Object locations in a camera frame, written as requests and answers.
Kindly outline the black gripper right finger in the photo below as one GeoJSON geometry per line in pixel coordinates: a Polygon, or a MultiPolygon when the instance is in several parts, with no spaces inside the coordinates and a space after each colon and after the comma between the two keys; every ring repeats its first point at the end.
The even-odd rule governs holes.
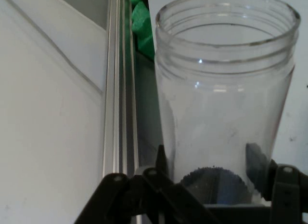
{"type": "Polygon", "coordinates": [[[266,201],[271,202],[270,224],[301,224],[301,173],[293,166],[268,160],[255,143],[245,147],[246,175],[266,201]]]}

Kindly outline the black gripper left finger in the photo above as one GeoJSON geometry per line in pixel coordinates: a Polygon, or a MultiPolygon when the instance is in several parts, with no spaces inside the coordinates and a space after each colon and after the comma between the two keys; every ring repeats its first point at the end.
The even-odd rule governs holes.
{"type": "Polygon", "coordinates": [[[158,147],[155,167],[128,178],[106,175],[76,219],[77,224],[129,224],[145,214],[153,224],[216,224],[218,219],[181,184],[166,176],[167,158],[158,147]]]}

